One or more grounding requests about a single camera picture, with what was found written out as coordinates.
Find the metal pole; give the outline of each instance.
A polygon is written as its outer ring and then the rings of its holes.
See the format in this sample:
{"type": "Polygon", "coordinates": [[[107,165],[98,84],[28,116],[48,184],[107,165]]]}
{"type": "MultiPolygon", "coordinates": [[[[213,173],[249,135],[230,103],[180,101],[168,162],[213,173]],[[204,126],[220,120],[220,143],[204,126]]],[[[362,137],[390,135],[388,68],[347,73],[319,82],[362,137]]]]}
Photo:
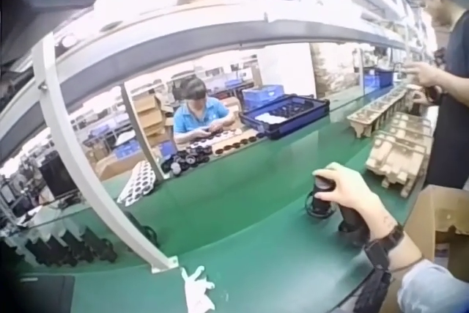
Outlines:
{"type": "Polygon", "coordinates": [[[148,160],[155,173],[156,182],[162,183],[164,181],[163,172],[161,171],[160,164],[157,162],[155,154],[148,143],[147,136],[145,135],[145,132],[140,125],[140,121],[135,111],[135,106],[133,105],[132,98],[130,97],[129,92],[125,87],[125,84],[120,85],[120,92],[122,95],[122,100],[124,101],[125,110],[129,116],[132,128],[135,131],[137,141],[140,144],[141,151],[144,153],[145,158],[148,160]]]}
{"type": "Polygon", "coordinates": [[[152,272],[177,267],[161,253],[119,209],[106,192],[78,143],[70,124],[56,71],[54,41],[47,34],[32,49],[33,68],[44,120],[57,152],[92,209],[130,249],[151,265],[152,272]]]}

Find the cardboard box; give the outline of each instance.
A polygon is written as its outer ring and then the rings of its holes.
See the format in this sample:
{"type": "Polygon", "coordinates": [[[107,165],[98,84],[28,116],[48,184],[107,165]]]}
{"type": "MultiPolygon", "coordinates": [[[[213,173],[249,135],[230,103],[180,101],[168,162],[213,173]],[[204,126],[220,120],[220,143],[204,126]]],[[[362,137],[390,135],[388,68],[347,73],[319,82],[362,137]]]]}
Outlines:
{"type": "MultiPolygon", "coordinates": [[[[448,269],[469,282],[469,192],[440,186],[427,186],[419,195],[404,229],[429,260],[435,260],[435,247],[447,243],[448,269]]],[[[380,313],[400,312],[397,291],[400,280],[391,284],[380,313]]]]}

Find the small black part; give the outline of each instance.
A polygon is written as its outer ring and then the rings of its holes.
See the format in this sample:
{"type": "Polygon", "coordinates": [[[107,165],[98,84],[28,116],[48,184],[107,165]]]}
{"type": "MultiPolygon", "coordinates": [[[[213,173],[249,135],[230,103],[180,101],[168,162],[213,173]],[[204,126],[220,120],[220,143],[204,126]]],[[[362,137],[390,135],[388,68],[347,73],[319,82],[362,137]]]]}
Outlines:
{"type": "Polygon", "coordinates": [[[213,149],[212,149],[212,147],[211,147],[211,146],[206,146],[206,147],[204,148],[204,154],[205,154],[205,155],[212,155],[212,154],[213,154],[213,149]]]}

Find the green conveyor belt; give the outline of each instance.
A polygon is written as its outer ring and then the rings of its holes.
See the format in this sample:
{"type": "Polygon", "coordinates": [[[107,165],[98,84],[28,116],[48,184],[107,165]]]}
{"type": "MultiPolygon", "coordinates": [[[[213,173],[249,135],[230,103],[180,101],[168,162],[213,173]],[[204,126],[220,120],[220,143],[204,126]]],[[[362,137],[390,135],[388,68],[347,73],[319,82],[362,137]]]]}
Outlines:
{"type": "MultiPolygon", "coordinates": [[[[325,312],[364,280],[369,266],[336,237],[339,214],[315,224],[303,210],[304,196],[311,171],[331,161],[364,172],[370,140],[357,140],[344,118],[366,101],[170,180],[127,209],[158,232],[168,256],[177,254],[189,271],[206,267],[220,312],[325,312]]],[[[399,190],[382,189],[380,179],[365,176],[404,221],[415,196],[402,199],[399,190]]],[[[116,184],[126,177],[106,183],[107,189],[118,192],[116,184]]],[[[71,217],[116,240],[91,210],[71,217]]],[[[152,276],[140,259],[118,250],[114,265],[59,270],[82,273],[76,276],[73,313],[185,311],[178,270],[152,276]]]]}

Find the hand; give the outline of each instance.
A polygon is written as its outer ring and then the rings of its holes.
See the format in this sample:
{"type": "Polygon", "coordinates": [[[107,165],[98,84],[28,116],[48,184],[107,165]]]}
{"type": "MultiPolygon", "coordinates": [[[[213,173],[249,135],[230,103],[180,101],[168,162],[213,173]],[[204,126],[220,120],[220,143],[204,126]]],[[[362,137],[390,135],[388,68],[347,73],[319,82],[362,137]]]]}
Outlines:
{"type": "Polygon", "coordinates": [[[438,85],[439,76],[442,72],[441,69],[426,62],[410,62],[404,64],[402,71],[406,74],[415,75],[419,84],[425,87],[438,85]]]}
{"type": "Polygon", "coordinates": [[[207,128],[197,128],[194,131],[192,131],[192,137],[194,138],[201,138],[203,139],[204,137],[210,136],[210,132],[207,131],[207,128]]]}
{"type": "Polygon", "coordinates": [[[223,123],[220,120],[213,120],[212,123],[210,124],[208,130],[210,132],[218,132],[220,130],[223,130],[223,123]]]}
{"type": "Polygon", "coordinates": [[[319,199],[335,202],[344,207],[356,209],[358,212],[365,207],[381,204],[379,197],[372,193],[360,173],[339,163],[331,163],[326,169],[316,170],[313,175],[336,183],[334,191],[316,194],[319,199]]]}

